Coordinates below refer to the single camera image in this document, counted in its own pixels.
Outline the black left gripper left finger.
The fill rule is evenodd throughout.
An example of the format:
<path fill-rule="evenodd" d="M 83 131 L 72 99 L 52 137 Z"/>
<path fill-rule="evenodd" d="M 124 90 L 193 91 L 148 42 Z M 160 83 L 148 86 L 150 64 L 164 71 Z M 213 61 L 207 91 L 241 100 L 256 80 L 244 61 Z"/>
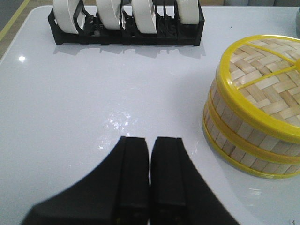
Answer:
<path fill-rule="evenodd" d="M 146 225 L 149 155 L 145 139 L 122 136 L 87 176 L 34 205 L 23 225 Z"/>

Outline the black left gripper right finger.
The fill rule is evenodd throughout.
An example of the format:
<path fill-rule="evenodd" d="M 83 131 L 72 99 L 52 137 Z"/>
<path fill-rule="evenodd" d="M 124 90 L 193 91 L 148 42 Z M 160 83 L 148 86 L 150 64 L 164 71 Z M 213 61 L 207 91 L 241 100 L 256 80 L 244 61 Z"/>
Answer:
<path fill-rule="evenodd" d="M 150 180 L 150 224 L 238 224 L 195 168 L 182 139 L 157 138 Z"/>

